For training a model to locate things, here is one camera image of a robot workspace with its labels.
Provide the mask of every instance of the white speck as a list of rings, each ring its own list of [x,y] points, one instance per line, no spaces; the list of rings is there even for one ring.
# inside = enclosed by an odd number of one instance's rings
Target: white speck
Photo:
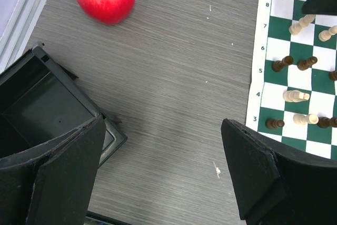
[[[216,165],[215,165],[215,163],[213,162],[213,164],[214,164],[214,167],[215,167],[215,171],[216,171],[216,175],[217,175],[217,178],[218,179],[220,179],[220,173],[221,173],[221,171],[220,171],[220,169],[218,168],[218,167],[216,167]]]

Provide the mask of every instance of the light wooden chess piece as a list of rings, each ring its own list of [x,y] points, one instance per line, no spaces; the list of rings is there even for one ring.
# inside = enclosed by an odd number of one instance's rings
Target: light wooden chess piece
[[[316,15],[314,14],[307,14],[303,18],[300,18],[298,23],[292,24],[289,27],[289,32],[292,35],[299,34],[302,28],[309,26],[310,23],[312,23],[316,18]]]
[[[303,114],[295,114],[293,119],[294,123],[297,125],[317,124],[319,121],[316,114],[308,114],[307,116]]]
[[[310,98],[310,94],[300,92],[297,90],[294,91],[286,91],[283,93],[283,99],[286,102],[302,102],[302,101],[308,101]]]
[[[337,26],[330,27],[329,30],[324,30],[320,32],[318,35],[318,38],[321,41],[326,42],[327,40],[331,38],[332,35],[335,35],[335,34],[337,34]]]

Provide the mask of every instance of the white square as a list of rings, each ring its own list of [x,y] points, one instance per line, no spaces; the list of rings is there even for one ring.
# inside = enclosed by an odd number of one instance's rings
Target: white square
[[[293,19],[294,0],[272,0],[270,16]]]
[[[314,38],[315,25],[310,23],[309,26],[302,28],[299,34],[291,35],[290,40],[292,42],[302,43],[306,45],[314,45]]]
[[[317,63],[312,68],[323,71],[334,71],[336,65],[336,50],[314,46],[313,56],[317,57]]]
[[[308,125],[297,125],[294,123],[294,115],[292,112],[284,112],[284,127],[282,129],[282,135],[285,137],[291,137],[301,140],[306,140],[308,132]]]
[[[282,60],[290,54],[290,41],[267,39],[266,59],[270,61]]]
[[[263,132],[259,132],[260,134],[266,136],[266,137],[269,137],[271,139],[274,139],[278,142],[281,142],[282,141],[282,136],[281,135],[276,135],[276,134],[268,134],[268,133],[263,133]]]
[[[337,128],[332,128],[331,144],[337,146]]]
[[[323,158],[330,158],[331,145],[326,143],[307,141],[305,151],[307,153],[318,155]]]
[[[316,15],[315,24],[332,27],[337,25],[337,17],[330,15]]]
[[[287,89],[288,87],[284,85],[264,83],[261,106],[284,111],[285,101],[283,93]]]
[[[297,65],[290,65],[288,67],[288,86],[311,90],[311,68],[300,71]]]
[[[309,113],[317,114],[318,117],[331,118],[333,115],[333,104],[335,103],[335,95],[311,92]]]

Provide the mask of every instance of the chessboard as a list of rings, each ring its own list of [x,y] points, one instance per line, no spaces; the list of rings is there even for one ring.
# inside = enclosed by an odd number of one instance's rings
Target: chessboard
[[[329,78],[337,67],[337,38],[320,39],[321,32],[326,35],[337,25],[337,17],[316,15],[312,21],[301,12],[305,1],[259,0],[246,126],[307,153],[337,159],[337,128],[306,122],[308,115],[327,121],[337,117],[337,82]],[[308,24],[298,29],[304,19]],[[292,58],[288,63],[287,56]],[[314,64],[308,64],[313,58]],[[305,70],[299,62],[307,64]],[[281,70],[275,71],[275,64]],[[286,91],[296,91],[300,102],[286,101]],[[296,123],[295,115],[303,124]]]

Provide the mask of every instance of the green square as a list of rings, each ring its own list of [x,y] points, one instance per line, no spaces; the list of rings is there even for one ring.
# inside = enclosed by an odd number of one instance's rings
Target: green square
[[[290,19],[270,16],[268,37],[290,41],[289,27],[292,25]]]
[[[311,90],[335,95],[335,84],[329,79],[329,72],[311,68]]]
[[[299,21],[300,18],[304,17],[305,15],[302,13],[302,6],[304,1],[294,0],[294,11],[293,11],[293,20]]]
[[[308,93],[311,95],[311,91],[288,87],[288,91],[298,90],[300,92]],[[302,101],[300,103],[286,102],[284,110],[292,113],[300,113],[300,114],[309,114],[309,104],[310,100]]]
[[[327,40],[326,42],[323,42],[318,38],[318,35],[320,32],[324,30],[328,30],[328,29],[329,27],[327,26],[315,25],[314,46],[325,47],[325,48],[330,48],[332,50],[336,50],[336,35],[331,36],[331,38]]]
[[[257,131],[268,134],[282,135],[282,128],[268,129],[265,126],[265,122],[267,119],[283,120],[283,118],[284,111],[260,107],[259,126],[257,127]]]
[[[293,148],[305,151],[306,148],[306,140],[290,138],[290,137],[282,137],[282,143],[289,145]]]
[[[332,128],[320,128],[317,124],[308,124],[308,141],[331,144]]]
[[[331,159],[337,160],[337,146],[331,145]]]
[[[335,96],[335,103],[333,104],[333,117],[337,117],[337,96]]]
[[[280,72],[272,70],[273,61],[266,60],[264,63],[264,81],[272,84],[288,86],[288,67]]]
[[[300,60],[306,60],[313,54],[314,47],[296,42],[290,43],[290,55],[294,58],[294,64]]]

